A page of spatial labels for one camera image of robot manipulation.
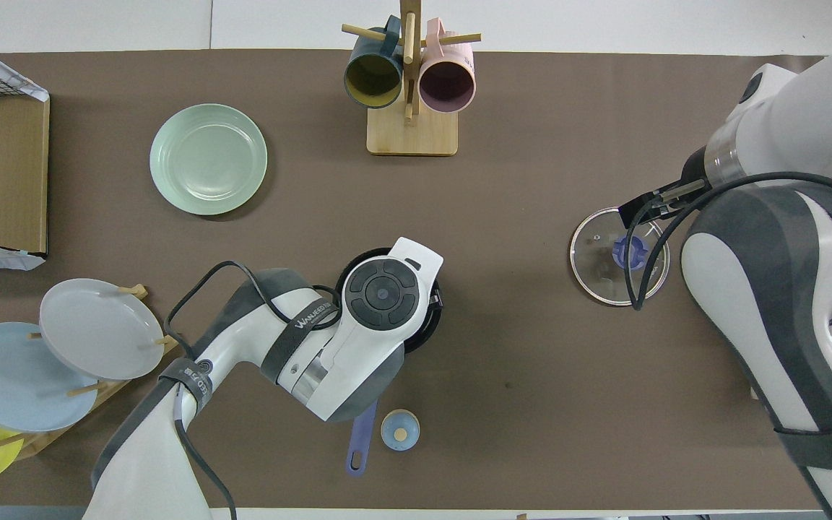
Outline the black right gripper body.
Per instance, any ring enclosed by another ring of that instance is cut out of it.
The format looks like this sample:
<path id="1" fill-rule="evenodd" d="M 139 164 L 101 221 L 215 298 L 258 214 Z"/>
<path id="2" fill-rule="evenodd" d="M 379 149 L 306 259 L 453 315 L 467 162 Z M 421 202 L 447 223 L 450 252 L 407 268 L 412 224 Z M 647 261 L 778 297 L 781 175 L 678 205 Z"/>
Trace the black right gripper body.
<path id="1" fill-rule="evenodd" d="M 710 190 L 706 175 L 706 148 L 700 148 L 686 160 L 681 170 L 680 180 L 675 181 L 672 186 L 674 190 L 677 190 L 690 184 L 690 182 L 696 181 L 702 181 L 702 186 L 690 192 L 680 192 L 678 197 L 670 199 L 669 205 L 671 207 L 684 207 Z"/>

